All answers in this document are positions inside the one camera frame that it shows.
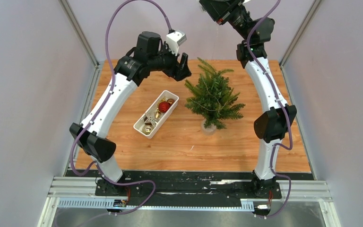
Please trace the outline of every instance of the white wall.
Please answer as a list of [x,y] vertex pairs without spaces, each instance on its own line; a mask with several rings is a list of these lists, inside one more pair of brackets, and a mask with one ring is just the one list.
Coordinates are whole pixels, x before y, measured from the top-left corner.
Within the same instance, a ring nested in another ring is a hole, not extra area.
[[[104,41],[109,19],[124,0],[69,0],[88,42],[100,61],[106,59]],[[236,46],[242,38],[229,24],[218,26],[197,0],[156,0],[168,15],[172,27],[187,35],[181,51],[190,59],[236,59]],[[275,0],[251,0],[245,4],[254,19],[267,13]],[[276,21],[272,40],[266,44],[270,59],[281,60],[304,19],[313,0],[282,0],[271,14]],[[144,1],[125,6],[113,22],[110,33],[110,54],[119,59],[136,45],[142,31],[153,31],[164,37],[166,23],[154,5]]]
[[59,2],[0,1],[0,227],[33,227],[93,66]]
[[314,172],[343,227],[363,226],[363,0],[325,0],[286,65]]

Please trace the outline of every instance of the wooden tabletop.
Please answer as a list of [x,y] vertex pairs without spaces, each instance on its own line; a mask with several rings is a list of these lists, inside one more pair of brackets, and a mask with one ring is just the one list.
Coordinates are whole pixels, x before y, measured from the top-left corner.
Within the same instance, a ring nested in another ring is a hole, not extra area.
[[[201,132],[202,116],[191,113],[184,107],[191,94],[184,82],[176,82],[162,72],[153,72],[123,105],[108,133],[108,139],[115,142],[116,160],[122,169],[132,170],[186,170],[186,171],[252,171],[259,151],[253,122],[262,114],[260,100],[247,72],[238,61],[208,61],[215,68],[230,68],[226,74],[230,87],[240,92],[238,103],[245,103],[240,120],[226,120],[227,129],[218,130],[212,136]],[[197,60],[189,60],[196,84],[200,69]],[[277,61],[270,62],[270,68],[282,95],[288,100],[287,90]],[[104,65],[96,91],[94,105],[110,81],[109,64]],[[146,139],[133,129],[141,117],[163,90],[180,97],[178,106],[152,139]],[[292,125],[293,150],[279,150],[276,170],[279,172],[310,172],[307,156],[296,122]],[[288,145],[288,135],[283,143]],[[86,168],[91,158],[80,151],[77,168]]]

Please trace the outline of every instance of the metal floor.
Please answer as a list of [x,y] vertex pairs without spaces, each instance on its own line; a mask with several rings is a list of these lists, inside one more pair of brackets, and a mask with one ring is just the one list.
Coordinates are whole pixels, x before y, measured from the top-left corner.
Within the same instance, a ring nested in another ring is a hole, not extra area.
[[[274,201],[272,210],[282,205]],[[105,213],[102,209],[61,208],[57,227],[76,227]],[[326,227],[318,202],[289,202],[278,216],[267,220],[241,211],[137,210],[124,216],[103,216],[83,227]]]

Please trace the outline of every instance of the tree pot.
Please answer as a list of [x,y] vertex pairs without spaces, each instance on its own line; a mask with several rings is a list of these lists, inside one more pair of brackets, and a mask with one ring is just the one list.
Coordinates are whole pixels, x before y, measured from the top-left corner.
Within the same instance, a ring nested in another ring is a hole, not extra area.
[[207,136],[213,135],[216,132],[216,126],[212,124],[209,128],[205,128],[204,123],[205,119],[201,122],[201,131]]

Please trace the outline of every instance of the small christmas tree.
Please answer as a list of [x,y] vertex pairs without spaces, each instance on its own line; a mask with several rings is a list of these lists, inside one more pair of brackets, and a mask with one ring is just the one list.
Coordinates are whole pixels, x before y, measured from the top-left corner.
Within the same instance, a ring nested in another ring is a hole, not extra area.
[[217,129],[225,129],[226,125],[220,120],[241,119],[243,115],[239,111],[245,106],[241,103],[234,104],[240,93],[233,94],[233,88],[228,86],[229,78],[223,77],[225,73],[233,70],[216,70],[201,58],[198,60],[201,62],[198,67],[203,73],[200,73],[196,86],[188,80],[185,81],[185,86],[194,95],[187,98],[185,106],[205,118],[205,128],[214,125]]

